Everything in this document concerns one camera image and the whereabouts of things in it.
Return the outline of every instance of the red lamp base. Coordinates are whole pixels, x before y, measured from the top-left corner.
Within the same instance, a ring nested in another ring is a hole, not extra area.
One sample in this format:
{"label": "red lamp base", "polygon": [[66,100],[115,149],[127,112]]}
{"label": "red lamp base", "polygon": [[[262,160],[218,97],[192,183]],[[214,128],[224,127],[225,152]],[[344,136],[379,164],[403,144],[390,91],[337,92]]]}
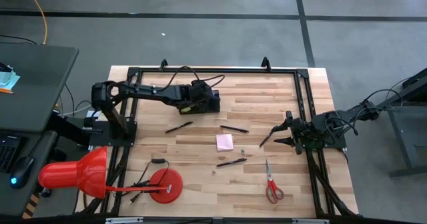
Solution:
{"label": "red lamp base", "polygon": [[[165,177],[161,180],[161,183],[159,183],[161,177],[165,173]],[[172,201],[175,201],[179,195],[181,195],[182,192],[182,178],[181,175],[175,170],[172,169],[161,169],[159,171],[156,171],[154,175],[149,180],[150,184],[158,184],[160,187],[169,187],[171,186],[171,189],[169,192],[166,190],[159,191],[158,193],[150,193],[151,198],[162,204],[171,203]]]}

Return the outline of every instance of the scissors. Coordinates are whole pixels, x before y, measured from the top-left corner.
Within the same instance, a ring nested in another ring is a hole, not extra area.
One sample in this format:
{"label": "scissors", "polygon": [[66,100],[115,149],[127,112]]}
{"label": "scissors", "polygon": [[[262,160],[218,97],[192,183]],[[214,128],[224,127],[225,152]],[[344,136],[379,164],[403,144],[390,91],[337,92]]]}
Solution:
{"label": "scissors", "polygon": [[267,186],[267,198],[273,204],[276,204],[278,200],[282,200],[285,197],[285,193],[276,186],[273,181],[272,172],[270,171],[270,166],[268,165],[268,161],[266,159],[267,166],[267,178],[268,178],[268,186]]}

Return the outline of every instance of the black marker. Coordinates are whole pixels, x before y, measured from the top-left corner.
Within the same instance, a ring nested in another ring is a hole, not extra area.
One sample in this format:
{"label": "black marker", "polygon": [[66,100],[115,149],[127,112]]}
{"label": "black marker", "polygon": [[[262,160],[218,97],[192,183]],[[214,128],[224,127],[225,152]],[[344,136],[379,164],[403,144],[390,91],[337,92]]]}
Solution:
{"label": "black marker", "polygon": [[266,142],[268,141],[268,139],[272,136],[272,134],[273,134],[273,131],[270,131],[270,134],[268,134],[268,136],[266,137],[266,138],[264,138],[264,140],[261,142],[261,144],[260,144],[260,148],[264,145],[264,144],[266,144]]}
{"label": "black marker", "polygon": [[174,127],[174,128],[172,128],[172,129],[170,129],[170,130],[165,131],[165,133],[169,133],[169,132],[171,132],[171,131],[178,130],[179,128],[182,128],[182,127],[188,126],[188,125],[190,125],[190,124],[192,124],[192,123],[193,123],[192,121],[188,121],[188,122],[186,122],[186,123],[184,123],[184,124],[180,125],[179,127]]}
{"label": "black marker", "polygon": [[229,161],[229,162],[226,162],[226,163],[218,164],[218,165],[216,165],[216,167],[223,167],[225,165],[231,165],[231,164],[239,163],[239,162],[246,161],[246,160],[247,160],[246,158],[240,158],[240,159],[237,159],[235,161]]}
{"label": "black marker", "polygon": [[225,128],[225,129],[234,130],[234,131],[240,131],[242,133],[248,133],[249,132],[248,130],[245,130],[245,129],[240,129],[240,128],[236,128],[236,127],[228,127],[225,125],[220,125],[220,127]]}

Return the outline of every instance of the red lamp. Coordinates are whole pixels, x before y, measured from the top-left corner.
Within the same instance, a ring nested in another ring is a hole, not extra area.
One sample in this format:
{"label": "red lamp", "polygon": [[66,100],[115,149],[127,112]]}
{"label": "red lamp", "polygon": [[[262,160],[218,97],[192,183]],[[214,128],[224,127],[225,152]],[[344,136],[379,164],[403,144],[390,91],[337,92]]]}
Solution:
{"label": "red lamp", "polygon": [[159,203],[171,203],[182,192],[182,178],[172,169],[161,169],[154,173],[150,184],[157,184],[161,180],[158,187],[122,188],[105,186],[106,169],[107,147],[102,147],[91,151],[80,161],[50,163],[44,166],[39,173],[39,183],[49,189],[78,187],[82,192],[96,198],[104,198],[106,191],[158,191],[150,195]]}

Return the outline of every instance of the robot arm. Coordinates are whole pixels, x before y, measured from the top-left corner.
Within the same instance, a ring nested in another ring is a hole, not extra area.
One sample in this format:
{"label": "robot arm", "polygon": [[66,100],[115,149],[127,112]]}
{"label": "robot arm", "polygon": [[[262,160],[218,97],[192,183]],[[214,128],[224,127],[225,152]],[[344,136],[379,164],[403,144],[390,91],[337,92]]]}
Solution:
{"label": "robot arm", "polygon": [[[117,88],[117,94],[111,91]],[[202,80],[194,80],[191,85],[166,85],[155,87],[131,84],[125,81],[106,81],[92,86],[92,107],[102,111],[115,131],[114,136],[128,134],[125,117],[120,115],[115,106],[124,99],[138,98],[161,101],[176,107],[180,114],[217,113],[220,112],[219,91]]]}
{"label": "robot arm", "polygon": [[349,110],[329,111],[315,115],[312,121],[303,121],[300,118],[293,118],[290,111],[286,111],[286,120],[279,126],[275,126],[273,131],[283,131],[290,128],[291,137],[274,140],[296,148],[297,155],[302,153],[303,148],[318,149],[323,147],[345,148],[344,134],[354,128],[357,120],[375,120],[380,116],[380,111],[384,110],[391,102],[383,102],[374,105],[367,99],[359,105]]}

